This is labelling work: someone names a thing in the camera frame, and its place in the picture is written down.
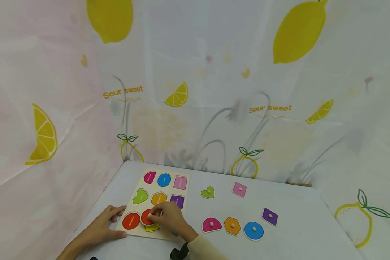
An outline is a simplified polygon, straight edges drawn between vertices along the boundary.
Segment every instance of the wooden shape puzzle board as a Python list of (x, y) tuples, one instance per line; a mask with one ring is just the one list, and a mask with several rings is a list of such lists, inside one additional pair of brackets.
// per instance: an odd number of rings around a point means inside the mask
[(182, 213), (186, 209), (189, 175), (171, 171), (145, 169), (130, 198), (116, 230), (129, 235), (176, 241), (177, 234), (159, 224), (144, 225), (148, 209), (161, 202), (176, 202)]

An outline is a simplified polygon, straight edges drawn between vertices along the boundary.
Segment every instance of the white table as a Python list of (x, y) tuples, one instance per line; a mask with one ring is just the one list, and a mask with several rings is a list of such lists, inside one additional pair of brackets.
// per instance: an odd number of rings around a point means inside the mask
[[(233, 217), (238, 219), (242, 228), (250, 221), (261, 224), (264, 236), (259, 241), (249, 240), (243, 230), (238, 236), (230, 235), (224, 226), (222, 230), (204, 234), (232, 260), (363, 259), (318, 192), (312, 188), (133, 161), (122, 165), (73, 237), (108, 205), (126, 204), (146, 168), (190, 174), (184, 217), (200, 234), (201, 225), (207, 217), (215, 217), (222, 225), (227, 217)], [(236, 181), (247, 186), (245, 198), (231, 192)], [(201, 197), (201, 190), (207, 186), (214, 187), (214, 199)], [(261, 219), (264, 207), (279, 215), (277, 226)], [(89, 260), (94, 256), (98, 260), (169, 260), (171, 250), (180, 249), (182, 244), (183, 241), (174, 243), (129, 236), (97, 246), (78, 259)]]

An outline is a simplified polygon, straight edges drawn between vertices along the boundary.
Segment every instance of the sleeve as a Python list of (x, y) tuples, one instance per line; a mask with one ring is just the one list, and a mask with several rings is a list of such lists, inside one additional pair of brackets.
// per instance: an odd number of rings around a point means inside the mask
[(190, 260), (228, 260), (204, 236), (197, 236), (188, 244)]

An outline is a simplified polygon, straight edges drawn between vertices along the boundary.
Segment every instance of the child's hand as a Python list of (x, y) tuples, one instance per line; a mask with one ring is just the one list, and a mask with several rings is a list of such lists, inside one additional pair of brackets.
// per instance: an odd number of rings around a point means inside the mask
[(108, 222), (117, 222), (117, 216), (121, 216), (126, 206), (108, 206), (94, 221), (86, 227), (75, 239), (80, 239), (87, 246), (95, 246), (107, 240), (125, 238), (126, 232), (111, 230)]
[(185, 221), (181, 209), (175, 202), (162, 202), (154, 206), (150, 213), (152, 214), (148, 216), (150, 221), (159, 223), (170, 231), (178, 232), (187, 243), (198, 236), (198, 233)]
[(67, 245), (57, 260), (74, 260), (87, 247), (96, 246), (107, 240), (125, 238), (126, 232), (115, 231), (108, 228), (108, 222), (117, 222), (126, 206), (108, 206), (94, 221), (86, 227), (74, 240)]

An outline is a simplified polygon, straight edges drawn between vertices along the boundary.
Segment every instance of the orange hexagon puzzle piece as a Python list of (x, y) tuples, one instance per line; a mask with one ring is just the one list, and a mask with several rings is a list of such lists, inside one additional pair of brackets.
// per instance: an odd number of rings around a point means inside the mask
[(163, 192), (158, 192), (153, 194), (151, 202), (153, 205), (156, 206), (162, 202), (165, 202), (167, 199), (168, 196), (166, 194), (164, 194)]
[(238, 235), (241, 230), (241, 226), (238, 220), (232, 217), (227, 217), (227, 219), (224, 221), (224, 226), (226, 232), (230, 233), (231, 235)]

